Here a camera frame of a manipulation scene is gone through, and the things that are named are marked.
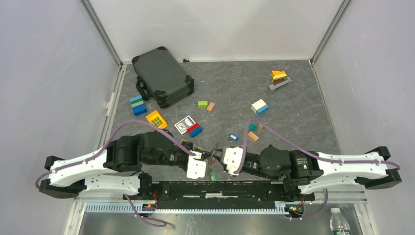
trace small green object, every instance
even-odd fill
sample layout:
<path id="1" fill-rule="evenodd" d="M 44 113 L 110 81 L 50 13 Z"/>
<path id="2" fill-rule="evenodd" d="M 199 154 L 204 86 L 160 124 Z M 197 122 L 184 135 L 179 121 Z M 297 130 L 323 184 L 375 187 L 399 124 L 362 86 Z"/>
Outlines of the small green object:
<path id="1" fill-rule="evenodd" d="M 250 131 L 256 131 L 258 129 L 258 127 L 256 127 L 255 124 L 251 124 L 251 125 L 249 125 L 249 128 L 248 129 Z"/>
<path id="2" fill-rule="evenodd" d="M 215 173 L 213 173 L 212 171 L 211 172 L 209 172 L 209 175 L 210 175 L 210 180 L 212 180 L 212 181 L 216 181 L 216 176 L 215 176 Z"/>
<path id="3" fill-rule="evenodd" d="M 130 103 L 131 103 L 131 104 L 135 104 L 135 103 L 138 103 L 138 102 L 140 102 L 140 101 L 142 101 L 142 98 L 140 98 L 140 99 L 136 99 L 136 100 L 134 100 L 134 101 L 130 101 Z"/>
<path id="4" fill-rule="evenodd" d="M 199 108 L 207 108 L 208 107 L 208 102 L 207 101 L 198 101 L 197 102 L 197 107 L 199 107 Z"/>

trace black briefcase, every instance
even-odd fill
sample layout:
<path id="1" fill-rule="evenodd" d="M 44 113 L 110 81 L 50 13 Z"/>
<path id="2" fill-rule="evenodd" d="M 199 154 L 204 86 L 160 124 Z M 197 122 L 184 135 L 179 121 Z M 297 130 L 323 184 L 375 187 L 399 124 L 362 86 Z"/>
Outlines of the black briefcase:
<path id="1" fill-rule="evenodd" d="M 194 79 L 165 47 L 158 47 L 132 59 L 137 73 L 136 88 L 144 100 L 153 97 L 161 108 L 194 92 Z"/>

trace white lego brick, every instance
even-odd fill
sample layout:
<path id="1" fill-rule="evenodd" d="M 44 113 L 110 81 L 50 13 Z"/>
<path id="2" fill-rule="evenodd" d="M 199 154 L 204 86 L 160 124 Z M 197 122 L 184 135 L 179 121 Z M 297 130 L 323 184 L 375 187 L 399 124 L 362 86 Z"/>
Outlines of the white lego brick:
<path id="1" fill-rule="evenodd" d="M 251 109 L 256 113 L 258 109 L 267 105 L 262 99 L 258 100 L 257 102 L 253 103 Z"/>

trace briefcase handle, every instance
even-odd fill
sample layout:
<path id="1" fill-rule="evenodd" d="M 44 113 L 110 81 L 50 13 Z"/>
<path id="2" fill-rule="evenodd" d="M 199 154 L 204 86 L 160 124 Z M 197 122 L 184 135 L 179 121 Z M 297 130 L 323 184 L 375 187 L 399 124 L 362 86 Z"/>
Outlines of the briefcase handle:
<path id="1" fill-rule="evenodd" d="M 145 82 L 142 80 L 140 76 L 137 76 L 136 88 L 137 88 L 137 91 L 142 96 L 143 100 L 148 101 L 150 99 L 151 94 L 148 91 L 148 88 L 145 85 Z"/>

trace yellow lego brick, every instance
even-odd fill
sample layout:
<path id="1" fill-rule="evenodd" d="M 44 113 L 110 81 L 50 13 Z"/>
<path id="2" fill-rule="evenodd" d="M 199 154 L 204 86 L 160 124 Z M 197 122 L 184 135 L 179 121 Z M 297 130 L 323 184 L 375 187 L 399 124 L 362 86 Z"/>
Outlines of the yellow lego brick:
<path id="1" fill-rule="evenodd" d="M 273 70 L 271 77 L 273 79 L 273 84 L 283 82 L 287 78 L 285 71 Z"/>
<path id="2" fill-rule="evenodd" d="M 157 110 L 152 111 L 149 115 L 145 116 L 147 121 L 160 129 L 164 129 L 167 127 L 167 122 L 163 119 L 163 117 L 159 114 Z"/>

